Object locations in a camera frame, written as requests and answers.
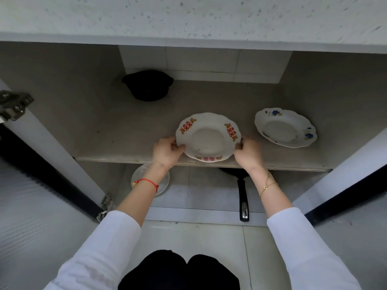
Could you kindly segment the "person's right forearm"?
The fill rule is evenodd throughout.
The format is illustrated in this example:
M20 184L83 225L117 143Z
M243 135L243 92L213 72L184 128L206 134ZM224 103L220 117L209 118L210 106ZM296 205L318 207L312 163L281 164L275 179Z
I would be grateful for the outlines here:
M249 174L268 216L292 290L361 290L357 279L327 246L300 209L293 207L264 169Z

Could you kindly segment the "white plate with blue flowers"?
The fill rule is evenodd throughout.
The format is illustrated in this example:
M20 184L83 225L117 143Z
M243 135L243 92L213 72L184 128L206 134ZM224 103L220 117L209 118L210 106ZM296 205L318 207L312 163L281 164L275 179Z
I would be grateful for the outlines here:
M265 139L288 148L310 146L318 138L312 123L291 110L265 108L256 113L254 124Z

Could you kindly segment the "white plate with red print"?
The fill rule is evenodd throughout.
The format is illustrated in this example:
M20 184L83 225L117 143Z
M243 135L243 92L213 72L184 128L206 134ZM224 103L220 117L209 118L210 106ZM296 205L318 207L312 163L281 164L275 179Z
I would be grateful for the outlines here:
M223 115L205 112L184 119L175 137L177 145L186 145L185 155L195 161L215 163L234 155L241 142L237 124Z

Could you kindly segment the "white cabinet door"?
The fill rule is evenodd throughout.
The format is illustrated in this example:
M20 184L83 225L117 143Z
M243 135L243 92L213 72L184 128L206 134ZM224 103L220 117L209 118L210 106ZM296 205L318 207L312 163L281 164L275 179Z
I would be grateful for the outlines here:
M42 290L96 227L95 218L0 159L0 290Z
M293 205L363 290L387 290L387 128Z

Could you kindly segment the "metal cabinet hinge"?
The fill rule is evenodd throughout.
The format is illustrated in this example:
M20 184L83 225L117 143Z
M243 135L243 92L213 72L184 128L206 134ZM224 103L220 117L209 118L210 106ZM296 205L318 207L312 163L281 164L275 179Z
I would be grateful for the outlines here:
M113 205L114 203L112 199L112 194L111 193L106 194L101 201L102 212L100 212L96 217L99 223L101 223L101 221L105 218L105 216L112 210Z
M0 124L16 121L26 113L34 98L26 92L0 91Z

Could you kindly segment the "cabinet shelf board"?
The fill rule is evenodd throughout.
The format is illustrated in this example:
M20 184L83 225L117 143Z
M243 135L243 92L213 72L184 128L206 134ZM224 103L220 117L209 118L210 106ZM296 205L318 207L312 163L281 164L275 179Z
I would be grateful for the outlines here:
M143 102L123 83L109 96L111 107L75 155L78 161L143 164L151 161L153 144L176 136L186 145L178 165L232 167L239 165L234 148L241 135L259 142L270 170L328 172L316 142L292 148L270 142L255 126L255 115L268 107L285 108L279 85L176 81L166 97Z

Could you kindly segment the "person's left hand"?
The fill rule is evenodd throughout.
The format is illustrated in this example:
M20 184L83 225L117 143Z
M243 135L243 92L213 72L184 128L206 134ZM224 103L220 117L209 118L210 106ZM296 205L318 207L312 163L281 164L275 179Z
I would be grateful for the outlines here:
M175 154L177 145L174 136L168 136L158 140L153 147L151 166L159 170L170 170L178 161L182 154Z

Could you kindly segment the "speckled white countertop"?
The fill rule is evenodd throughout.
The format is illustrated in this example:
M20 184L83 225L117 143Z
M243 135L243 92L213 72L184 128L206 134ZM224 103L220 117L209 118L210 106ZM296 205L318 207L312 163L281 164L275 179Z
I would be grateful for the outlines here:
M387 0L0 0L0 41L387 54Z

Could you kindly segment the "person's left forearm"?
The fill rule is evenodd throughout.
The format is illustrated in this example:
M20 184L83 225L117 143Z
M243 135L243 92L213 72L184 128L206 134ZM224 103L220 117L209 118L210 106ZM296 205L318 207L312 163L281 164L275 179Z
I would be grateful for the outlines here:
M155 185L167 172L150 166L43 290L117 290L156 194Z

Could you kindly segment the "person's black trousers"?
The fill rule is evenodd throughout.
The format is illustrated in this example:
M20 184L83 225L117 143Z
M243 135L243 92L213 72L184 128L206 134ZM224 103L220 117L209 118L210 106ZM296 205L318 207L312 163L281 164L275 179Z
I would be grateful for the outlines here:
M186 262L171 250L157 250L123 277L118 290L240 290L240 283L213 257L197 254Z

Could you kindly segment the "black pot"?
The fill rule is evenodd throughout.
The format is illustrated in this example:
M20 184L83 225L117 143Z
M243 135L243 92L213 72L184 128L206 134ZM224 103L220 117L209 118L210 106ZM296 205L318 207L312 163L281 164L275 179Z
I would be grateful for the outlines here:
M143 70L122 78L133 97L140 101L154 102L166 97L174 79L158 70Z

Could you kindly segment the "black frying pan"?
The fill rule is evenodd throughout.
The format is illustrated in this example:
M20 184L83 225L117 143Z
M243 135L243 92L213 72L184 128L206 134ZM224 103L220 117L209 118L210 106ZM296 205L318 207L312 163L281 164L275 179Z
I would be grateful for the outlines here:
M245 187L245 178L249 177L249 174L244 169L237 168L225 168L220 167L220 170L227 173L228 175L234 176L237 178L238 190L239 190L239 219L241 222L249 222L250 212L249 212L249 203Z

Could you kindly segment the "white plate with plain rim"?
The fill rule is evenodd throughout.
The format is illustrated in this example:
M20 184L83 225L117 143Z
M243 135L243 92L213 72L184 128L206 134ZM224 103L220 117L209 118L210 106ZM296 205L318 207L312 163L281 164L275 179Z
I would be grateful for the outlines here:
M147 170L150 167L150 165L151 165L150 163L143 164L134 171L130 181L132 188L134 188L140 180L144 179L144 175L147 173ZM163 177L162 181L160 182L155 196L158 196L162 192L164 192L167 189L169 182L170 182L170 172L167 172L167 174Z

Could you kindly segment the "person's right hand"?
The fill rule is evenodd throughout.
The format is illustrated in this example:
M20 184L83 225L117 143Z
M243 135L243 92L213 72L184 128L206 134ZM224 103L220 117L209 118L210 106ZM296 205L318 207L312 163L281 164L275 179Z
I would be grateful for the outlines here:
M259 143L246 135L242 136L240 143L243 143L243 150L234 151L235 160L240 167L249 174L263 171L264 161Z

